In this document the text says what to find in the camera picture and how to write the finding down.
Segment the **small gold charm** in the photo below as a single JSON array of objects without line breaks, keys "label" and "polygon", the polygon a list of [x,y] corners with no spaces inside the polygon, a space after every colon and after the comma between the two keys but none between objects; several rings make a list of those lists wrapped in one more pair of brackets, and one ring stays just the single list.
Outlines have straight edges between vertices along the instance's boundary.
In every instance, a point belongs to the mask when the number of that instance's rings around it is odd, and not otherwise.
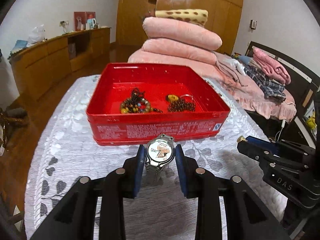
[{"label": "small gold charm", "polygon": [[236,140],[237,143],[240,143],[240,142],[242,142],[242,141],[247,142],[247,139],[246,139],[243,135],[241,135],[240,137],[238,137],[238,139]]}]

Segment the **silver wrist watch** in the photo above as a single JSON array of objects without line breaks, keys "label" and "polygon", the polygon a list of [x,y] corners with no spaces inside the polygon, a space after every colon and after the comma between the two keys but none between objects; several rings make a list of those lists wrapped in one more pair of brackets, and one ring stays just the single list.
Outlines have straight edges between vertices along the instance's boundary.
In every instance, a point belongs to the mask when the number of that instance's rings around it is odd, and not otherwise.
[{"label": "silver wrist watch", "polygon": [[169,165],[175,157],[174,138],[160,134],[149,141],[145,148],[145,167],[152,175],[153,181],[158,181],[163,168]]}]

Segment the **yellow round pendant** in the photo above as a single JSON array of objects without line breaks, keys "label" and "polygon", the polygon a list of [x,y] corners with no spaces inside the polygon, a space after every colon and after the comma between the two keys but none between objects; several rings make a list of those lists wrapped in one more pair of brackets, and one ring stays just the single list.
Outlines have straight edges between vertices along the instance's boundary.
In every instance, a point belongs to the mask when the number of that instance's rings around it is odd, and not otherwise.
[{"label": "yellow round pendant", "polygon": [[177,101],[177,100],[179,100],[180,98],[178,97],[178,96],[176,96],[176,95],[174,95],[174,94],[168,94],[167,96],[166,96],[166,100],[169,102],[169,103],[173,103],[173,102],[175,102],[175,101]]}]

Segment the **dark bed headboard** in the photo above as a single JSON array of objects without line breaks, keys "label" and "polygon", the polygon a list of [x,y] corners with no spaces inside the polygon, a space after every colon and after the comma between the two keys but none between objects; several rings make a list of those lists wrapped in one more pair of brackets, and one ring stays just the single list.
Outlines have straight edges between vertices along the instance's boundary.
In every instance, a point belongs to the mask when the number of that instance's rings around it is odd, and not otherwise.
[{"label": "dark bed headboard", "polygon": [[248,112],[248,114],[267,136],[276,135],[280,139],[292,140],[314,148],[317,135],[306,121],[315,111],[313,100],[319,92],[319,76],[295,59],[257,42],[250,42],[246,55],[252,56],[254,48],[261,49],[286,68],[291,76],[291,83],[286,86],[286,90],[294,98],[297,112],[292,121],[283,129],[278,127],[276,124],[278,120],[274,117],[270,121],[264,121],[257,113]]}]

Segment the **folded pink cloth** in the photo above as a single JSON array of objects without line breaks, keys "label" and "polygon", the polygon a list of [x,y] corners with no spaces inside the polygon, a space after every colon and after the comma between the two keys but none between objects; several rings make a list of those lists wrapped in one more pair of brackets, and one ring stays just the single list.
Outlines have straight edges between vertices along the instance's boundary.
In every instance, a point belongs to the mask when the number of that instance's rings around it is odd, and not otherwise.
[{"label": "folded pink cloth", "polygon": [[268,77],[277,80],[282,85],[289,85],[291,83],[291,76],[286,68],[261,49],[257,47],[253,48],[253,59],[261,66],[262,71]]}]

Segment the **lower pink folded quilt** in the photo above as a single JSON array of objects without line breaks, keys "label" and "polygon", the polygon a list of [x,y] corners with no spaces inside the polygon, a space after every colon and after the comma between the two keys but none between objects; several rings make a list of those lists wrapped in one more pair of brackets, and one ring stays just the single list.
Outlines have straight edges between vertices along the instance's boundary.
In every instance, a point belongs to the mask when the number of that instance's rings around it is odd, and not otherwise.
[{"label": "lower pink folded quilt", "polygon": [[142,50],[150,53],[181,57],[208,64],[215,64],[217,61],[217,57],[214,52],[167,38],[148,39],[142,45]]}]

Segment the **pink folded quilt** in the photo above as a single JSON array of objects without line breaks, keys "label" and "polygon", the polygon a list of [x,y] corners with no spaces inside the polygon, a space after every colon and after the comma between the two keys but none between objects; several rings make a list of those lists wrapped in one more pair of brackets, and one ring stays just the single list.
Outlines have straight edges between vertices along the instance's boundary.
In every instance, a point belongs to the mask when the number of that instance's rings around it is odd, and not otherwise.
[{"label": "pink folded quilt", "polygon": [[215,64],[217,61],[217,57],[214,52],[167,38],[148,39],[142,45],[142,50],[150,53],[181,57],[208,64]]},{"label": "pink folded quilt", "polygon": [[143,22],[148,38],[168,38],[206,50],[217,50],[222,39],[216,33],[198,25],[168,18],[148,17]]}]

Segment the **upper pink folded quilt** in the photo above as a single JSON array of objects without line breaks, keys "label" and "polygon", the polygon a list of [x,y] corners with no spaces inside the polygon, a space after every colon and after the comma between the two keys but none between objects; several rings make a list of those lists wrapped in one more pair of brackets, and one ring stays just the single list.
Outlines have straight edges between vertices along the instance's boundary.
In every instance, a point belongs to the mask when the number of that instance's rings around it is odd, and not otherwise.
[{"label": "upper pink folded quilt", "polygon": [[216,33],[198,25],[168,18],[148,17],[143,22],[148,38],[168,38],[206,50],[217,50],[222,39]]}]

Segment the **wooden wardrobe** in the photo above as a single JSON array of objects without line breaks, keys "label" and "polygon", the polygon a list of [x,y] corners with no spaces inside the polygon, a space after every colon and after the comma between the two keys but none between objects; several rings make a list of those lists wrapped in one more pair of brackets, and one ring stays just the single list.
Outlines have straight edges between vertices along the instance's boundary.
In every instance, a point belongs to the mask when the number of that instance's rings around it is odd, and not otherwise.
[{"label": "wooden wardrobe", "polygon": [[223,41],[220,53],[231,55],[244,0],[119,0],[116,44],[141,47],[147,36],[142,28],[145,14],[153,10],[204,9],[209,13],[205,28]]}]

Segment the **yellow brown-spotted blanket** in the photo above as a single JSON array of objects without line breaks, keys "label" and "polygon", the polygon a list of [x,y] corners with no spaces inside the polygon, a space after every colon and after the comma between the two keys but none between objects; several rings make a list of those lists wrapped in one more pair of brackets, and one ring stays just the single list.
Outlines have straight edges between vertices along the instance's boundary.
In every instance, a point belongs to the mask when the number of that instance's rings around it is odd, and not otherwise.
[{"label": "yellow brown-spotted blanket", "polygon": [[208,11],[202,9],[155,10],[155,17],[169,18],[204,27],[208,21]]}]

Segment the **wooden sideboard cabinet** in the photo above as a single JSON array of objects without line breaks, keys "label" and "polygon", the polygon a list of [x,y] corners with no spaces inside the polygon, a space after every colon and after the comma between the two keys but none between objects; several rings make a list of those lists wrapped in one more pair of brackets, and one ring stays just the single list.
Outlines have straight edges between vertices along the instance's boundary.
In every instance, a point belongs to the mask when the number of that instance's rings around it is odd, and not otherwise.
[{"label": "wooden sideboard cabinet", "polygon": [[38,100],[66,76],[108,58],[111,28],[76,31],[42,41],[9,57],[20,96]]}]

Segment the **white plastic bag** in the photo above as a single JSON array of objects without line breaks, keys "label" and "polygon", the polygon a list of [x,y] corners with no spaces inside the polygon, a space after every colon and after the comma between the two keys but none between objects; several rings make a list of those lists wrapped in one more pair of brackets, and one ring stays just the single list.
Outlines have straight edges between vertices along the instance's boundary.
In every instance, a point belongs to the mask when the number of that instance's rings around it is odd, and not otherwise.
[{"label": "white plastic bag", "polygon": [[31,47],[42,42],[45,39],[45,31],[44,24],[35,27],[28,36],[27,47]]}]

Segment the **light blue electric kettle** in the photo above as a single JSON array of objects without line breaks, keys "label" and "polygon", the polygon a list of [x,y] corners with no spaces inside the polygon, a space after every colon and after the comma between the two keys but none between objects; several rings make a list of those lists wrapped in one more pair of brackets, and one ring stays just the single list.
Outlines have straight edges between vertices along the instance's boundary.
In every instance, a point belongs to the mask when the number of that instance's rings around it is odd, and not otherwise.
[{"label": "light blue electric kettle", "polygon": [[94,29],[97,24],[97,21],[95,18],[89,18],[86,22],[86,29]]}]

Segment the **red picture box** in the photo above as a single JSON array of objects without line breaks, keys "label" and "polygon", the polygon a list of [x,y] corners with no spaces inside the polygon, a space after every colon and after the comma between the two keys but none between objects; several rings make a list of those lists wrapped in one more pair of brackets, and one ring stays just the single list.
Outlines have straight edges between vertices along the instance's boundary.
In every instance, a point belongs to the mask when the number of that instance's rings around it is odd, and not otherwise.
[{"label": "red picture box", "polygon": [[74,16],[74,30],[81,31],[86,29],[86,23],[89,18],[96,18],[94,11],[75,11]]}]

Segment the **wall switch panel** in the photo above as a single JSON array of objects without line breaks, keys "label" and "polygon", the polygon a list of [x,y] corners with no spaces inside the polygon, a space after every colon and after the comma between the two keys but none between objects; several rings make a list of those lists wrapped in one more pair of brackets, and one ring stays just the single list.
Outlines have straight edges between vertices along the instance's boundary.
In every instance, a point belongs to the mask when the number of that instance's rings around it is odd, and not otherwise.
[{"label": "wall switch panel", "polygon": [[255,30],[255,29],[257,28],[257,21],[251,20],[251,21],[250,21],[250,28],[251,28],[252,30]]}]

